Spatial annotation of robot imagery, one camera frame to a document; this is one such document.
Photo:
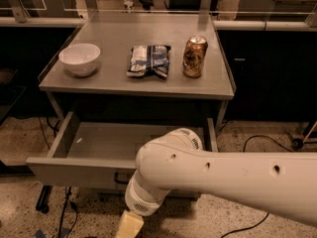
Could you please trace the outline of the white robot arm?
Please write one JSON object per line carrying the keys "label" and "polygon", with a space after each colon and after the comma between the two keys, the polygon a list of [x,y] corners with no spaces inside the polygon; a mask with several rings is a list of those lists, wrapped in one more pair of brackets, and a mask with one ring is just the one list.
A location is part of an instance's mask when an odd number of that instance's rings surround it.
{"label": "white robot arm", "polygon": [[139,217],[154,214],[173,190],[197,191],[314,226],[317,224],[317,155],[217,153],[197,134],[173,130],[145,143],[125,202]]}

